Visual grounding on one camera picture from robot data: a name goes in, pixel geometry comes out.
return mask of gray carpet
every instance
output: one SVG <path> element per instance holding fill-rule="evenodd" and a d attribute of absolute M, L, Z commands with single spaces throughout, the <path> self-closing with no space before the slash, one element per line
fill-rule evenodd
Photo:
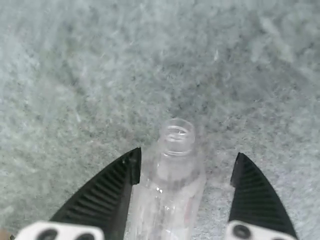
<path fill-rule="evenodd" d="M 2 0 L 0 226 L 50 218 L 180 117 L 206 155 L 194 239 L 223 239 L 243 152 L 300 239 L 318 240 L 319 12 L 318 0 Z"/>

